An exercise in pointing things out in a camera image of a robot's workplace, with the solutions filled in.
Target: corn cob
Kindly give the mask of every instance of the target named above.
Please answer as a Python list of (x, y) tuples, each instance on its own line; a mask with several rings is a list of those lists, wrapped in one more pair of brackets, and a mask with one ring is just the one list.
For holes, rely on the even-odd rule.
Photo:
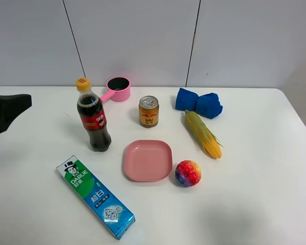
[(192, 132), (202, 148), (212, 158), (221, 158), (222, 153), (220, 143), (215, 135), (205, 126), (204, 122), (195, 112), (186, 110), (185, 114), (186, 126)]

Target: pink plate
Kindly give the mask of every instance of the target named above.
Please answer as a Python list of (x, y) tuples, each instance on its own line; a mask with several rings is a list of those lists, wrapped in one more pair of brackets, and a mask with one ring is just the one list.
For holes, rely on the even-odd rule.
[(126, 151), (124, 170), (135, 181), (157, 181), (172, 171), (170, 146), (160, 140), (136, 140)]

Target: green toothpaste box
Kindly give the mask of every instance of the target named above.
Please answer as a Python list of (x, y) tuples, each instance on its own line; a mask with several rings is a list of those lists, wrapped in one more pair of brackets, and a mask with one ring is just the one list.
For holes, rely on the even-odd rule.
[(135, 216), (119, 201), (77, 157), (72, 156), (57, 167), (59, 173), (109, 228), (116, 239), (135, 222)]

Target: coca-cola bottle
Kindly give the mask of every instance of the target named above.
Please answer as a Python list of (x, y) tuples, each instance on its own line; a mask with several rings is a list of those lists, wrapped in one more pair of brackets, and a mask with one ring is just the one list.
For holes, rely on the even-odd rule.
[(79, 78), (76, 81), (76, 87), (80, 92), (77, 110), (90, 136), (90, 144), (94, 151), (105, 152), (111, 144), (111, 136), (107, 130), (107, 119), (102, 101), (91, 90), (92, 85), (88, 78)]

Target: rainbow ball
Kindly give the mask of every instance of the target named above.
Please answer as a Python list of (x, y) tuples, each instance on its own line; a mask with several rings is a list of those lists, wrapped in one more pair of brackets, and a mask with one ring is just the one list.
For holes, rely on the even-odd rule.
[(181, 183), (181, 185), (196, 185), (201, 178), (200, 167), (194, 161), (182, 161), (175, 169), (175, 177)]

